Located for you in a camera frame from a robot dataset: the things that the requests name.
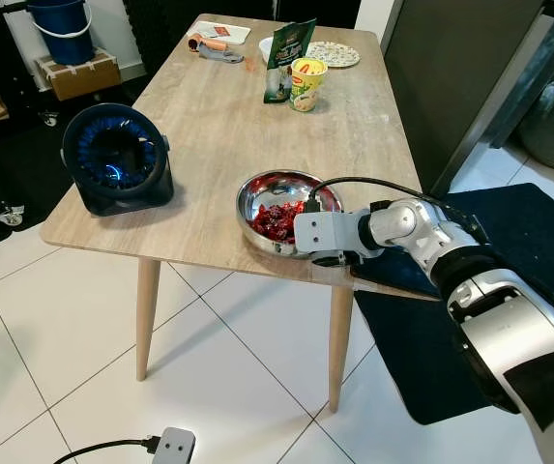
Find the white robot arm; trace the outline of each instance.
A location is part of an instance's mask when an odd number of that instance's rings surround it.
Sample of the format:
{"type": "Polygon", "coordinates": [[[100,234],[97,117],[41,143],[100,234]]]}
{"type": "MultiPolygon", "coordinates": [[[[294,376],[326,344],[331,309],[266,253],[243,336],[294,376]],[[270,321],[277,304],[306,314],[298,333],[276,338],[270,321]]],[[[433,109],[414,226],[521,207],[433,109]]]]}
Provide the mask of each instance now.
{"type": "Polygon", "coordinates": [[[346,265],[402,247],[438,287],[487,397],[521,413],[554,464],[554,305],[437,206],[418,198],[371,212],[304,213],[296,247],[320,265],[346,265]]]}

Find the table top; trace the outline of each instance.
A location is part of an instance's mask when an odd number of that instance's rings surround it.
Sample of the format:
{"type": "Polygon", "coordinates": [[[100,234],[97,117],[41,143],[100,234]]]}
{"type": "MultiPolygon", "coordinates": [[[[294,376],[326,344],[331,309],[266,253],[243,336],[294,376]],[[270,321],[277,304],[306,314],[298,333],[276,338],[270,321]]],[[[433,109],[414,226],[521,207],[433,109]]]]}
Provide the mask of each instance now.
{"type": "MultiPolygon", "coordinates": [[[[407,295],[357,282],[344,269],[264,254],[244,239],[235,215],[240,185],[270,169],[297,169],[321,179],[379,177],[420,188],[376,36],[315,28],[313,41],[353,46],[361,61],[329,69],[323,99],[312,112],[300,113],[287,103],[263,103],[266,65],[257,45],[282,23],[214,14],[198,19],[244,25],[251,32],[244,44],[230,45],[246,57],[236,65],[190,53],[184,37],[134,105],[171,145],[171,202],[93,217],[72,186],[44,223],[42,238],[61,247],[407,295]]],[[[369,185],[335,190],[350,211],[403,196],[369,185]]]]}

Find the yellow cup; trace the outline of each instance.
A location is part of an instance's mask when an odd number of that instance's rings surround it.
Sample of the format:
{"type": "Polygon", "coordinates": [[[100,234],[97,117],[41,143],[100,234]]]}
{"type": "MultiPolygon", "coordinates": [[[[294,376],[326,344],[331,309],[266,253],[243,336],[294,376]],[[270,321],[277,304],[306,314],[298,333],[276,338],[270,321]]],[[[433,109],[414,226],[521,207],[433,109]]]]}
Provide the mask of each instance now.
{"type": "Polygon", "coordinates": [[[298,111],[310,111],[317,104],[317,89],[324,82],[328,66],[321,60],[298,58],[292,63],[292,92],[289,104],[298,111]]]}

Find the stainless steel bowl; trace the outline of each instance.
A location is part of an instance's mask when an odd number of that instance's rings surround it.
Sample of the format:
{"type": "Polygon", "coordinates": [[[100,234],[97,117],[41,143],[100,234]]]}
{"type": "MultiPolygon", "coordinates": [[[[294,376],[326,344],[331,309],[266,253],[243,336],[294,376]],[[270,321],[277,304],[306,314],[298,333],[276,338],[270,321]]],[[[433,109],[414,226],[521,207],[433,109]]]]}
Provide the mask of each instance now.
{"type": "MultiPolygon", "coordinates": [[[[245,237],[256,247],[270,254],[290,258],[304,258],[308,253],[296,250],[296,246],[271,240],[255,232],[248,222],[253,220],[259,206],[270,208],[292,201],[306,201],[311,189],[322,182],[320,179],[300,171],[267,171],[251,177],[240,187],[236,197],[237,219],[245,237]]],[[[336,193],[325,187],[317,192],[322,211],[341,211],[341,202],[336,193]]]]}

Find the snack bag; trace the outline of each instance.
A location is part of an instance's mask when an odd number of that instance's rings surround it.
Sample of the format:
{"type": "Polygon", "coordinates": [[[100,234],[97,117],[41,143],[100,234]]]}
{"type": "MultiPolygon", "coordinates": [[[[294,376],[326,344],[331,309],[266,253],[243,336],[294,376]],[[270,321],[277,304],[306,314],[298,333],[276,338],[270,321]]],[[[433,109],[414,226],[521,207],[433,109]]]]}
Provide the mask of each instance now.
{"type": "Polygon", "coordinates": [[[292,22],[275,31],[273,46],[268,58],[264,103],[287,102],[292,90],[291,63],[305,56],[313,35],[315,22],[292,22]]]}

